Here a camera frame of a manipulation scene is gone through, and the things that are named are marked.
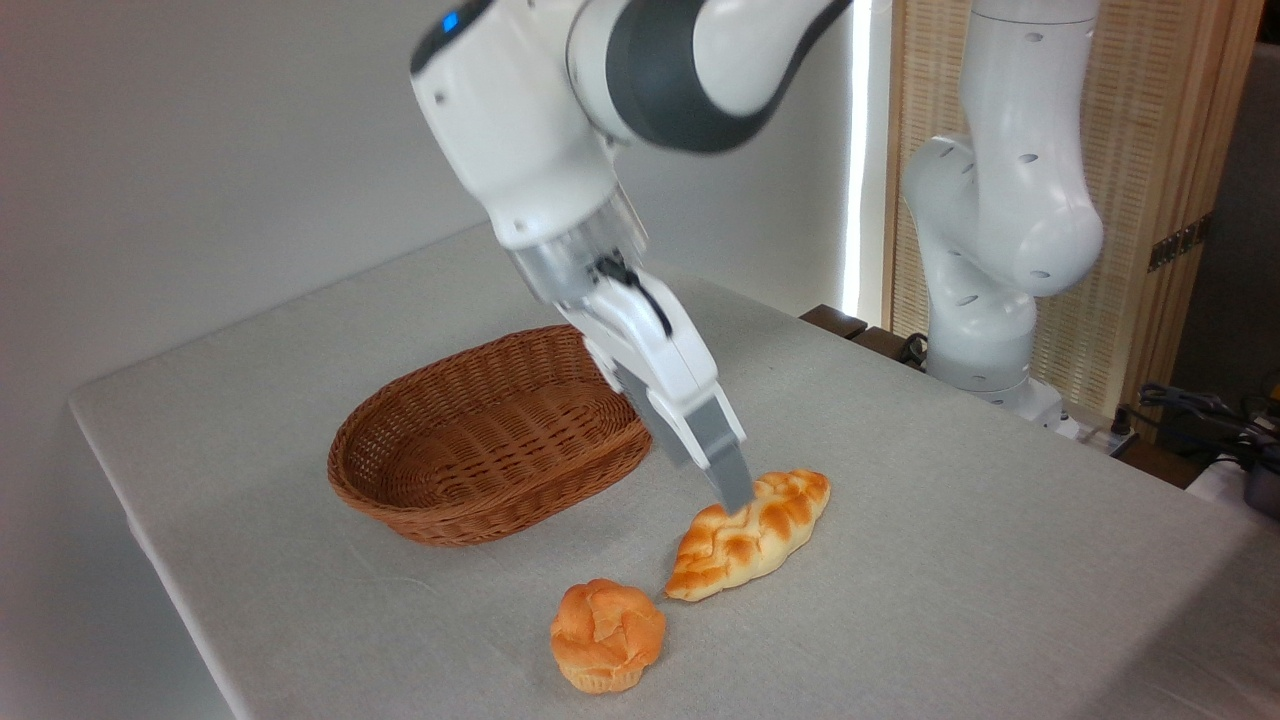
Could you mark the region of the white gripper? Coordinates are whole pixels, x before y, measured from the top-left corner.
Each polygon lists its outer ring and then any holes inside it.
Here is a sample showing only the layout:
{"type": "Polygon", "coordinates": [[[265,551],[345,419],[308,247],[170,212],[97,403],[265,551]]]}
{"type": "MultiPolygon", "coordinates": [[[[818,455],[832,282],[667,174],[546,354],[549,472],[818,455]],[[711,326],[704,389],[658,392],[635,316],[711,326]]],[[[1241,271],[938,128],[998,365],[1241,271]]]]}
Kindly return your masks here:
{"type": "Polygon", "coordinates": [[[748,506],[755,495],[742,427],[672,291],[639,268],[598,268],[586,295],[556,306],[672,464],[700,469],[728,515],[748,506]]]}

